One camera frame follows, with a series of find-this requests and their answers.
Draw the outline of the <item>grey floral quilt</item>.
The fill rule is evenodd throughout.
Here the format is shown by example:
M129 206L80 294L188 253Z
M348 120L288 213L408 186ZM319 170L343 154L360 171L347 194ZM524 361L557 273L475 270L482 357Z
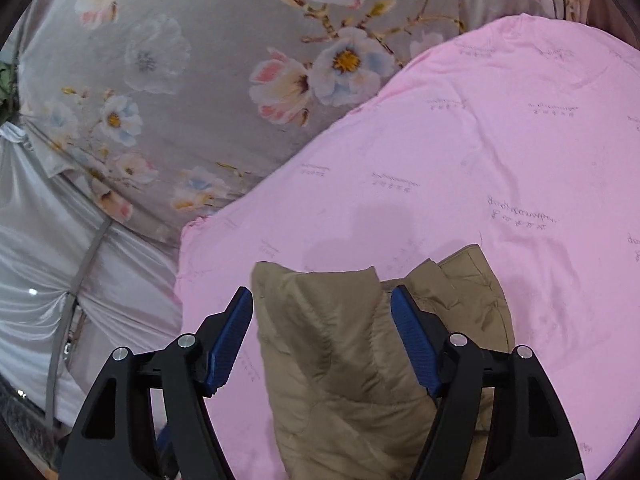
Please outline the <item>grey floral quilt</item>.
M134 232L250 192L423 51L591 0L32 0L13 32L44 169Z

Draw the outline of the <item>pink bed sheet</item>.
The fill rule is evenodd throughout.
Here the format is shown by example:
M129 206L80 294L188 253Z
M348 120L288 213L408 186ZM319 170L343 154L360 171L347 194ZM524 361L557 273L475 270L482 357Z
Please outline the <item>pink bed sheet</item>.
M389 280L469 244L599 477L639 418L639 53L600 29L511 16L415 58L183 229L183 329L259 261Z

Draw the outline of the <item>silver satin bedding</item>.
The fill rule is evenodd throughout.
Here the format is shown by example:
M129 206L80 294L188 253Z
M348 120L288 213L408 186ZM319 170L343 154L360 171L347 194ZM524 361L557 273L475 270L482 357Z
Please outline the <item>silver satin bedding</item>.
M113 350L160 349L180 332L175 257L108 218L27 133L1 127L1 375L73 425Z

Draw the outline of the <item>olive quilted jacket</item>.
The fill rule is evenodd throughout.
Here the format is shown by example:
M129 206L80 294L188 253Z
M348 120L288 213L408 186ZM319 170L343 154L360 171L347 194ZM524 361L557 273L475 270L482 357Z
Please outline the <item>olive quilted jacket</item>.
M289 479L409 479L436 414L390 315L405 285L419 309L480 348L508 352L506 297L480 246L399 280L375 268L300 273L258 262L252 291L274 436Z

